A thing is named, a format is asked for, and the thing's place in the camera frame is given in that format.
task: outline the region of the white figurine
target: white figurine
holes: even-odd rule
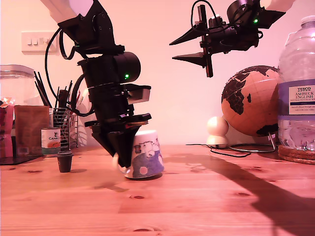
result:
[[[210,134],[207,140],[208,145],[219,148],[227,147],[228,139],[225,135],[228,132],[228,123],[223,117],[210,118],[207,123],[207,128]]]

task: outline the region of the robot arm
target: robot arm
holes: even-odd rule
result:
[[[89,89],[89,100],[97,119],[86,122],[85,126],[92,128],[92,136],[112,156],[118,154],[120,166],[129,167],[134,136],[138,129],[151,119],[150,114],[134,115],[133,113],[133,103],[148,101],[151,89],[150,86],[129,83],[140,75],[141,66],[138,57],[131,52],[125,52],[123,45],[115,44],[112,23],[98,0],[42,0],[42,2],[49,8],[51,16],[60,27],[54,36],[60,32],[60,49],[63,57],[71,59],[73,54],[78,52],[84,58],[78,62],[82,67],[83,75],[74,85],[71,110],[82,116],[91,114],[80,114],[75,108],[77,91],[80,83],[85,79]],[[69,57],[64,52],[63,33],[74,42]],[[90,54],[100,56],[90,58],[88,57]]]
[[[206,68],[207,77],[213,76],[212,54],[232,50],[247,51],[251,46],[258,46],[263,33],[259,29],[270,26],[289,10],[295,0],[237,0],[227,9],[229,23],[216,16],[207,21],[205,5],[198,7],[199,21],[191,29],[170,45],[183,43],[202,37],[200,47],[203,52],[180,55],[173,59],[188,61]]]

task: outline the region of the globe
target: globe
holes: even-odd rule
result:
[[[223,116],[237,131],[267,136],[278,130],[277,69],[258,65],[236,73],[226,83],[221,99]]]

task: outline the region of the wood grain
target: wood grain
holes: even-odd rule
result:
[[[312,236],[314,166],[276,154],[233,158],[162,147],[165,171],[130,180],[101,148],[1,166],[1,235]]]

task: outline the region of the cartoon print on cup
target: cartoon print on cup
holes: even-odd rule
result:
[[[148,141],[140,143],[135,145],[133,149],[138,154],[132,160],[133,178],[153,176],[164,170],[158,139],[155,142]]]

